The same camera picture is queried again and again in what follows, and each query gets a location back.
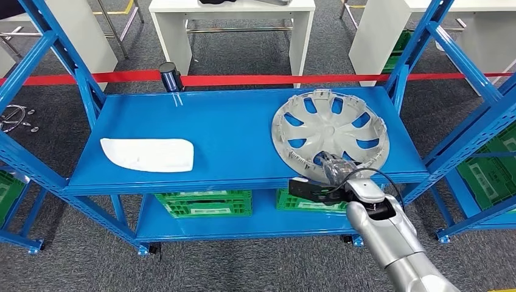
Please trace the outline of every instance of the blue shelf beam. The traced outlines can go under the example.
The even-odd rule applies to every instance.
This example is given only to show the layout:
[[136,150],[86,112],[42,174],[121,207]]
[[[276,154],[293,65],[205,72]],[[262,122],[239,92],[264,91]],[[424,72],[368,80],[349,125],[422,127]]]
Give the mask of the blue shelf beam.
[[417,61],[423,54],[423,50],[430,41],[430,33],[427,30],[426,25],[430,21],[440,24],[452,6],[453,1],[454,0],[432,0],[430,2],[427,11],[423,14],[423,17],[421,17],[412,37],[403,50],[398,62],[394,66],[389,80],[387,80],[385,84],[387,92],[391,92],[396,86],[397,77],[401,74],[403,67],[408,65],[408,73],[410,74],[410,72],[412,72]]
[[55,43],[55,40],[57,40],[55,33],[51,31],[44,32],[25,58],[21,60],[7,81],[0,87],[0,110],[3,111],[14,99],[25,80],[29,78],[32,71],[38,66],[41,58],[45,56],[46,52]]
[[454,225],[455,221],[453,220],[452,215],[448,211],[448,208],[446,208],[444,201],[439,196],[439,192],[437,191],[435,186],[430,187],[430,193],[432,194],[432,196],[437,204],[437,207],[439,208],[439,211],[441,212],[442,217],[444,218],[444,221],[446,221],[446,224],[448,226]]
[[471,195],[468,186],[456,169],[451,170],[446,175],[446,183],[448,184],[454,199],[461,202],[459,208],[464,218],[469,218],[482,212]]
[[[461,197],[462,196],[471,196],[471,193],[456,193],[455,196],[458,197],[458,204],[461,204]],[[493,207],[489,208],[488,210],[482,211],[474,216],[471,216],[469,218],[464,219],[463,221],[460,221],[459,223],[453,224],[441,231],[438,232],[438,237],[441,238],[443,236],[451,236],[454,234],[461,233],[463,231],[466,231],[468,229],[474,228],[474,226],[482,225],[483,223],[486,223],[488,226],[493,227],[492,223],[489,223],[489,220],[494,219],[495,217],[499,215],[503,215],[504,213],[507,213],[513,209],[516,208],[516,196],[513,196],[512,198],[509,198],[503,202],[500,202]],[[509,228],[516,225],[516,214],[515,216],[509,216],[510,220],[513,220],[512,222],[507,222],[508,225],[503,226],[504,228]]]
[[23,199],[25,198],[25,195],[27,195],[27,192],[29,191],[29,188],[30,188],[30,185],[32,184],[32,182],[28,182],[24,187],[23,189],[21,190],[21,193],[20,195],[16,198],[16,200],[13,202],[13,204],[11,205],[11,208],[9,209],[9,211],[7,212],[7,216],[5,216],[5,220],[4,220],[4,224],[2,226],[0,226],[0,229],[8,229],[9,228],[9,224],[11,223],[11,221],[13,220],[13,218],[15,217],[16,215],[16,212],[18,211],[19,209],[19,205],[21,205],[21,202],[23,201]]
[[398,111],[398,115],[402,110],[403,96],[405,96],[406,81],[408,78],[408,65],[402,67],[400,75],[397,78],[396,87],[394,88],[394,95],[392,97],[392,103],[394,108]]
[[482,98],[490,104],[502,99],[502,95],[494,87],[487,77],[469,60],[462,49],[455,44],[450,35],[439,26],[438,23],[430,21],[427,30],[441,45],[446,54],[450,57],[459,70],[467,76],[468,81],[480,93]]
[[11,243],[13,245],[28,249],[30,254],[36,254],[41,249],[41,247],[43,245],[43,240],[42,239],[32,240],[32,239],[27,238],[27,236],[29,234],[30,228],[32,227],[32,224],[34,223],[34,220],[36,219],[38,211],[41,207],[43,198],[46,194],[46,190],[41,189],[40,194],[36,197],[36,200],[33,203],[32,208],[30,209],[29,215],[24,220],[21,230],[19,231],[18,234],[14,234],[9,231],[9,226],[10,226],[12,220],[14,219],[16,212],[19,209],[19,206],[25,199],[27,192],[29,191],[30,187],[32,186],[32,182],[26,181],[25,176],[20,175],[20,173],[18,173],[16,170],[12,169],[11,167],[0,167],[0,170],[9,172],[16,178],[21,177],[22,181],[25,183],[25,186],[23,187],[20,195],[16,198],[16,200],[11,205],[9,211],[7,212],[7,215],[5,216],[3,225],[0,226],[0,242]]
[[514,157],[514,156],[516,156],[516,151],[474,153],[469,157]]
[[64,64],[66,70],[73,75],[76,80],[76,69],[79,69],[84,73],[84,77],[94,93],[93,97],[96,99],[97,104],[103,104],[106,100],[103,91],[93,79],[88,67],[81,59],[68,36],[66,36],[61,25],[59,25],[55,19],[54,15],[45,3],[45,0],[18,0],[18,2],[23,6],[36,28],[41,33],[52,31],[58,36],[58,41],[52,46],[57,57]]
[[509,79],[507,79],[499,88],[499,92],[501,92],[504,96],[508,95],[509,92],[516,90],[516,74],[513,74]]
[[467,116],[451,133],[446,136],[437,146],[435,146],[430,154],[423,158],[425,165],[429,165],[435,161],[444,150],[446,150],[452,143],[454,143],[459,137],[468,130],[481,116],[483,116],[488,110],[489,105],[487,103],[480,104],[476,109],[473,110],[469,116]]
[[82,71],[76,69],[75,76],[77,78],[77,86],[79,87],[84,109],[86,111],[86,117],[88,117],[89,128],[93,129],[100,114],[100,107],[95,103],[93,99],[94,93],[92,92]]
[[107,230],[118,235],[121,239],[125,240],[136,249],[145,248],[148,249],[148,244],[140,244],[136,240],[136,234],[128,226],[127,222],[124,224],[111,216],[106,210],[102,209],[95,202],[85,196],[62,196],[65,202],[74,206],[80,212],[83,212],[87,217],[97,222]]
[[21,231],[19,232],[19,236],[22,236],[22,237],[28,236],[30,228],[32,227],[32,224],[36,220],[36,216],[38,215],[38,211],[40,210],[41,205],[43,204],[43,200],[45,199],[46,194],[47,194],[47,190],[41,189],[40,193],[36,197],[36,200],[34,201],[34,205],[32,205],[29,216],[27,217],[27,219],[25,219],[25,223],[23,223],[23,227],[21,228]]
[[124,205],[122,205],[122,200],[120,199],[120,195],[111,195],[111,202],[113,203],[114,213],[116,218],[120,223],[127,226],[127,220],[125,219]]
[[473,226],[473,228],[477,226],[499,226],[499,229],[502,227],[505,227],[505,229],[514,228],[514,226],[516,226],[516,211],[514,211],[514,209],[481,222],[480,224]]

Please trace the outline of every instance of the shelf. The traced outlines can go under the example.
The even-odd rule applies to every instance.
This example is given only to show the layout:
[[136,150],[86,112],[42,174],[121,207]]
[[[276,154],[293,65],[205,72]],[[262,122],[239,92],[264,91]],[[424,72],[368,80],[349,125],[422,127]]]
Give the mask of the shelf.
[[516,212],[506,212],[474,226],[475,229],[508,229],[516,228]]
[[[71,195],[153,193],[207,189],[277,189],[297,174],[278,156],[271,139],[277,109],[295,94],[313,89],[184,92],[176,107],[171,94],[108,96],[69,186]],[[354,94],[385,120],[389,158],[382,170],[397,183],[424,180],[428,172],[381,87],[333,89]],[[183,138],[193,143],[193,170],[139,172],[104,155],[100,139]],[[376,176],[378,183],[386,183]]]
[[472,217],[481,212],[473,194],[456,169],[451,170],[445,178],[464,218]]
[[136,236],[141,242],[164,242],[355,233],[346,214],[276,210],[275,204],[274,190],[256,190],[252,216],[176,219],[146,195]]
[[[446,175],[446,182],[450,187],[451,194],[455,198],[457,205],[464,218],[471,218],[479,213],[482,210],[478,207],[478,204],[475,201],[471,190],[467,186],[467,184],[462,179],[461,175],[457,172],[456,169],[453,169]],[[482,223],[476,224],[472,223],[471,228],[474,229],[507,229],[507,228],[516,228],[516,212],[505,212],[499,216],[496,216],[492,219],[484,221]]]

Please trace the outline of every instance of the blue shelf upright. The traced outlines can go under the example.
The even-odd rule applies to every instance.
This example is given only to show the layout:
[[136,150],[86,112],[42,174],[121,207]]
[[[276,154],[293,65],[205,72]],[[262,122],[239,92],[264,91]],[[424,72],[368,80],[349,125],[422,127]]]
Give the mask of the blue shelf upright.
[[[499,107],[514,107],[487,81],[439,27],[453,0],[434,0],[400,58],[386,86],[335,88],[336,92],[363,99],[386,123],[391,147],[382,170],[395,183],[409,184],[404,200],[410,203],[492,137],[507,120]],[[274,190],[287,186],[297,174],[277,155],[270,138],[272,118],[289,97],[313,89],[268,89],[252,91],[164,92],[156,94],[105,95],[80,59],[44,0],[20,0],[43,36],[0,88],[0,108],[11,101],[45,51],[53,48],[78,83],[91,135],[69,178],[55,173],[7,135],[0,133],[0,158],[15,170],[65,200],[92,220],[148,254],[152,242],[356,234],[345,215],[276,210]],[[461,71],[484,95],[486,105],[472,125],[461,125],[425,160],[421,160],[399,112],[408,74],[430,37],[441,43]],[[177,107],[172,94],[184,105]],[[146,127],[134,123],[142,111],[153,113]],[[108,160],[101,138],[183,138],[195,148],[194,167],[184,173],[150,173],[124,169]],[[387,183],[373,176],[379,184]],[[205,190],[252,190],[253,214],[233,218],[171,217],[152,195],[163,192]],[[143,194],[135,230],[128,227],[121,195]],[[87,196],[109,195],[115,216]]]
[[47,194],[47,190],[41,189],[39,194],[36,196],[36,199],[34,203],[32,204],[32,208],[30,209],[30,212],[25,219],[22,228],[17,232],[14,233],[10,230],[10,225],[12,220],[14,219],[16,212],[19,209],[19,206],[21,205],[23,199],[25,199],[25,196],[27,195],[27,192],[29,191],[32,182],[28,177],[25,175],[18,173],[16,170],[12,169],[11,167],[0,167],[0,170],[6,171],[10,174],[12,174],[16,179],[19,179],[24,183],[24,187],[21,190],[20,195],[18,198],[13,202],[11,205],[9,211],[7,211],[7,215],[5,216],[5,220],[3,224],[0,226],[0,242],[7,242],[12,245],[20,246],[22,248],[26,248],[29,251],[29,254],[37,254],[42,248],[43,248],[43,239],[29,239],[29,231],[30,227],[34,223],[34,220],[36,219],[36,216],[38,215],[38,211],[43,203],[43,200],[45,199],[45,196]]

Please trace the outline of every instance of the green plastic crate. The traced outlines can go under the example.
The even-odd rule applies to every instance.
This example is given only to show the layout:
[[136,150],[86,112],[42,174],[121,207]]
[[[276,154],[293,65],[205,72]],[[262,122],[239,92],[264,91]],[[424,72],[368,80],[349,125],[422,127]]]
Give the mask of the green plastic crate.
[[[492,147],[493,144],[486,144],[477,153],[492,152]],[[457,166],[457,171],[466,181],[482,210],[516,195],[516,177],[500,158],[468,158]]]
[[394,45],[394,50],[392,50],[391,56],[387,59],[387,63],[385,64],[385,67],[382,70],[382,74],[391,73],[392,70],[394,70],[396,63],[398,63],[398,60],[401,57],[403,50],[405,50],[406,45],[408,44],[408,41],[410,40],[412,34],[413,31],[408,29],[405,29],[402,32],[400,38]]
[[21,195],[25,184],[11,174],[0,170],[0,226],[4,225],[5,216],[14,201]]
[[[489,150],[492,152],[516,151],[516,123],[505,128],[489,144]],[[510,173],[516,175],[516,156],[500,157],[500,161]]]
[[347,203],[342,202],[331,206],[323,203],[315,203],[310,200],[298,198],[290,195],[287,189],[279,189],[276,191],[276,208],[278,210],[307,210],[307,211],[330,211],[346,213]]
[[250,190],[157,193],[155,196],[175,218],[249,216],[253,213]]

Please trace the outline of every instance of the shelf caster wheel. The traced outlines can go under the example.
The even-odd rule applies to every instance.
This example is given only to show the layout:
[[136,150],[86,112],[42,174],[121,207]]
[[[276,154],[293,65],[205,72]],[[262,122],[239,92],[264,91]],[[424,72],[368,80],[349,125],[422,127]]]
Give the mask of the shelf caster wheel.
[[33,247],[29,249],[29,254],[39,254],[40,251],[45,249],[45,245],[43,244],[43,239],[36,239],[37,242],[40,243],[39,246]]
[[360,236],[358,234],[354,234],[354,235],[351,235],[351,239],[353,242],[353,246],[358,247],[358,248],[364,247],[364,240],[362,239],[362,236]]
[[158,252],[161,252],[161,244],[160,243],[158,243],[158,245],[151,245],[148,247],[149,254],[157,254]]
[[450,243],[451,240],[448,235],[439,235],[439,233],[441,233],[442,231],[444,231],[444,229],[438,229],[436,231],[436,239],[439,240],[440,244]]
[[341,235],[340,240],[345,243],[353,243],[353,237],[351,235]]
[[140,246],[138,249],[138,255],[139,256],[148,256],[149,255],[150,248],[147,248],[145,246]]

